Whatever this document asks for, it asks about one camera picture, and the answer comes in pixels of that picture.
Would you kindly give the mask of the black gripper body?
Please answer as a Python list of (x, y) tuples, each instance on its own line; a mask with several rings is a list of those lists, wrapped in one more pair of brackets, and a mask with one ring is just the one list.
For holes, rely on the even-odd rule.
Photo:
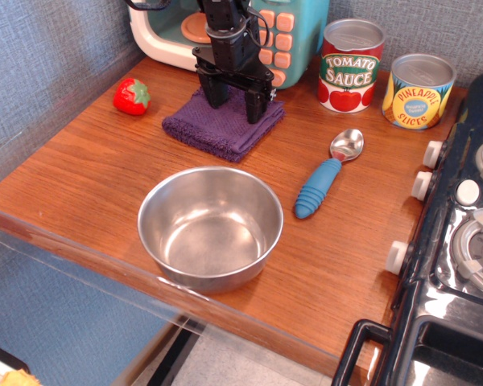
[(225, 84), (247, 91), (250, 88), (275, 89), (273, 72), (259, 59), (258, 30), (227, 34), (215, 31), (208, 47), (194, 47), (196, 73), (216, 76)]

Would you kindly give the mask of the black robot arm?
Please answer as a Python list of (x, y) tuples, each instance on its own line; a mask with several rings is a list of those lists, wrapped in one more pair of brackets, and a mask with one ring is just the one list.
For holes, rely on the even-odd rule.
[(205, 97), (217, 109), (228, 100), (229, 88), (245, 94), (246, 118), (258, 122), (273, 100), (273, 72), (259, 59), (262, 16), (248, 1), (200, 1), (211, 46), (195, 47), (196, 72)]

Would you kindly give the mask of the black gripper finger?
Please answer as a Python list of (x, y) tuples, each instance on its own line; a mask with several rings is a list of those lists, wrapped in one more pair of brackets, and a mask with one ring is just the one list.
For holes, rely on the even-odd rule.
[(199, 73), (198, 77), (206, 100), (212, 108), (218, 109), (228, 100), (229, 88), (227, 84), (216, 76)]
[(257, 123), (271, 101), (270, 88), (250, 88), (245, 91), (246, 118), (250, 124)]

